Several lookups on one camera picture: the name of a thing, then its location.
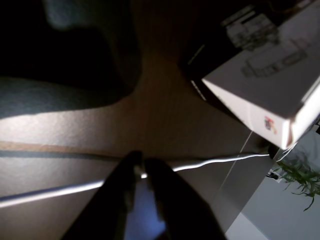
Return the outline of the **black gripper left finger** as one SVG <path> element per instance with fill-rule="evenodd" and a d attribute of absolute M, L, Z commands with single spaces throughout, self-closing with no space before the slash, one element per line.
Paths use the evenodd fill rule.
<path fill-rule="evenodd" d="M 132 151 L 117 165 L 75 219 L 63 240 L 123 240 L 133 209 L 143 154 Z"/>

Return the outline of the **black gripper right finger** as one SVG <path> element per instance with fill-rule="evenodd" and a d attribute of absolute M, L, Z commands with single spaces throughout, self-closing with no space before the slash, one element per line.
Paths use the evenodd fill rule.
<path fill-rule="evenodd" d="M 171 240 L 225 240 L 208 203 L 164 161 L 144 161 Z"/>

